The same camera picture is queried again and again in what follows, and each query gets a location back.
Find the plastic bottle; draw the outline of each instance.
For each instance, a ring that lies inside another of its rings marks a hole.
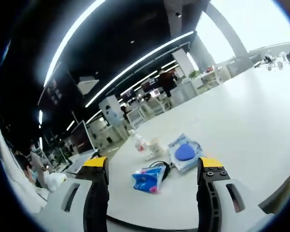
[[[146,141],[139,134],[137,134],[135,130],[133,129],[129,131],[129,134],[138,152],[140,152],[140,154],[145,160],[148,159],[150,152],[148,151]]]

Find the white bag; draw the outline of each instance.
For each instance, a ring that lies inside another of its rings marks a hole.
[[[62,173],[49,173],[49,171],[45,171],[44,175],[44,182],[47,185],[49,191],[54,192],[57,188],[61,185],[63,181],[67,179],[66,174]]]

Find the window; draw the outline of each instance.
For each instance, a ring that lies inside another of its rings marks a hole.
[[[215,63],[221,63],[235,56],[220,29],[204,12],[201,14],[196,31]]]
[[[290,42],[290,23],[273,0],[211,0],[247,51]]]

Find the blue sponge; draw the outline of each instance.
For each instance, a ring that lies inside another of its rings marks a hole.
[[[195,157],[195,152],[189,144],[182,144],[175,151],[175,157],[179,161],[187,161]]]

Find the white tabletop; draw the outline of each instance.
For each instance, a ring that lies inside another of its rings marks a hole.
[[[142,124],[137,132],[167,145],[181,133],[219,159],[231,178],[242,181],[261,203],[290,176],[290,67],[250,69],[224,84]],[[109,165],[107,214],[148,228],[197,228],[196,169],[172,170],[160,194],[133,189],[131,176],[146,167],[131,140]]]

